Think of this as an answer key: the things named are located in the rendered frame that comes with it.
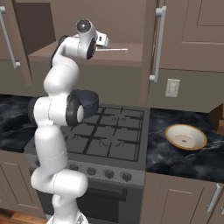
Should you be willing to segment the grey stove with hob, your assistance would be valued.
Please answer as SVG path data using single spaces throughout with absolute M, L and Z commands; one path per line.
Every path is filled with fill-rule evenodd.
M 139 224 L 144 189 L 148 141 L 149 110 L 102 104 L 95 115 L 75 127 L 63 127 L 68 162 L 79 166 L 77 172 L 88 179 L 88 188 L 121 193 L 127 189 L 125 201 L 84 194 L 77 206 L 89 224 Z M 88 167 L 96 169 L 88 175 Z M 104 172 L 111 170 L 108 179 Z M 122 178 L 130 173 L 131 181 Z

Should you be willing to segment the brown base cabinet door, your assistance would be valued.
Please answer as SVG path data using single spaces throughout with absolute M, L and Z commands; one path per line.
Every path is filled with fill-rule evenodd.
M 24 153 L 0 150 L 0 193 L 12 211 L 45 218 Z
M 213 210 L 207 205 L 221 187 Z M 224 184 L 147 172 L 140 224 L 224 224 Z

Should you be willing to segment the white wall outlet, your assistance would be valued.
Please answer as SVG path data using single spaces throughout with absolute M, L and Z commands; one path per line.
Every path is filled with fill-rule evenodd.
M 167 97 L 177 97 L 179 92 L 180 80 L 169 79 L 167 81 L 165 95 Z

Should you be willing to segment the white bowl with tan rim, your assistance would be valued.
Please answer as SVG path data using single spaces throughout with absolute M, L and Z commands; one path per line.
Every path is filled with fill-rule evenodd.
M 165 130 L 164 135 L 169 143 L 186 151 L 197 151 L 207 144 L 206 135 L 187 124 L 173 124 Z

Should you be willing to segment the brown panelled wall cabinet door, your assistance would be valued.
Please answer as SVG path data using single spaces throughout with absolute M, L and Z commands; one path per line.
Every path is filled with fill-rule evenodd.
M 165 0 L 160 67 L 224 72 L 224 0 Z

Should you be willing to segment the dark blue pot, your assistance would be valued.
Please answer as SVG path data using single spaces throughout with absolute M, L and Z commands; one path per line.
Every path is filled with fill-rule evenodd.
M 96 92 L 91 90 L 75 89 L 72 94 L 78 98 L 83 106 L 85 118 L 89 118 L 96 114 L 99 108 L 99 95 Z

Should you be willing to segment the brown open wall cabinet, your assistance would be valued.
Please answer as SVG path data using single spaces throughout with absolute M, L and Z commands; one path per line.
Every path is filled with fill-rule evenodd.
M 97 52 L 80 59 L 75 85 L 90 89 L 109 104 L 135 105 L 142 83 L 146 0 L 16 0 L 24 47 L 31 66 L 33 93 L 44 93 L 43 81 L 61 36 L 73 36 L 78 20 L 90 20 L 108 35 L 110 46 L 127 52 Z

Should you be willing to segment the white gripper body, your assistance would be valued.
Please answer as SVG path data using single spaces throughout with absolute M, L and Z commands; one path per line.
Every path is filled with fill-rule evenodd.
M 105 33 L 97 33 L 97 45 L 102 47 L 109 46 L 109 38 Z

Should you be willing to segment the brown wooden box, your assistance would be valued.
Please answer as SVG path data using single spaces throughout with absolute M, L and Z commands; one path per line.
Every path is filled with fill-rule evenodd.
M 224 135 L 224 103 L 214 108 L 209 117 L 215 132 Z

